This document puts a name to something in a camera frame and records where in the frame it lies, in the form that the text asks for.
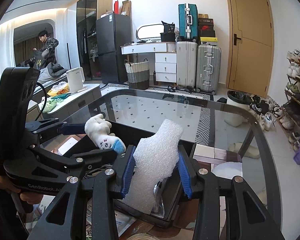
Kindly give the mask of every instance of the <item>man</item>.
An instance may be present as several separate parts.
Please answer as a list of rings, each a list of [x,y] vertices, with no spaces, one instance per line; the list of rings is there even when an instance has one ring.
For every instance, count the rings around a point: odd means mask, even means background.
[[[42,58],[46,60],[46,65],[48,65],[50,62],[55,64],[57,63],[55,48],[56,46],[58,46],[59,41],[55,38],[48,37],[47,35],[47,30],[44,30],[39,33],[39,40],[43,43],[43,46],[41,49],[39,49],[39,51],[42,51]]]

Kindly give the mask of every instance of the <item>white electric kettle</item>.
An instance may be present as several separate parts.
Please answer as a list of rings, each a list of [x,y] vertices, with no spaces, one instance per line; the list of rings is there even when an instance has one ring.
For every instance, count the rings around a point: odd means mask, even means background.
[[[66,72],[66,74],[71,94],[84,89],[83,83],[85,81],[85,78],[82,67],[70,69]]]

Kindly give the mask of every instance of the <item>green sneaker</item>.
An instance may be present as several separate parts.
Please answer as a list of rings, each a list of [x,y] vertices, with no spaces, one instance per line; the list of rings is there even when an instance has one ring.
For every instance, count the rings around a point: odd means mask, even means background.
[[[289,92],[290,88],[291,88],[291,83],[288,82],[284,90]]]
[[[292,95],[295,95],[296,93],[300,93],[297,85],[292,85],[290,86],[290,89],[289,89],[289,92],[292,94]]]

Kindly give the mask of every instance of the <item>white drawer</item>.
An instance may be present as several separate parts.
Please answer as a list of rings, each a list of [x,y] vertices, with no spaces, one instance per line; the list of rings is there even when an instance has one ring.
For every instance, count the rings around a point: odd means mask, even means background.
[[[155,73],[156,75],[156,80],[161,81],[161,82],[172,82],[176,83],[177,82],[177,74],[174,73]]]
[[[122,54],[167,52],[167,43],[143,43],[121,48]]]
[[[161,73],[177,73],[176,63],[155,63],[155,72]]]
[[[177,63],[176,53],[156,53],[155,61],[158,63]]]

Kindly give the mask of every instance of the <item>yellow plastic bag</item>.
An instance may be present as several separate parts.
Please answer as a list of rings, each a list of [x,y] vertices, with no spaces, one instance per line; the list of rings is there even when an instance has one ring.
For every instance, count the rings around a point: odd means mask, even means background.
[[[69,84],[67,82],[62,81],[58,85],[54,85],[47,94],[49,96],[54,97],[69,92],[70,92]]]

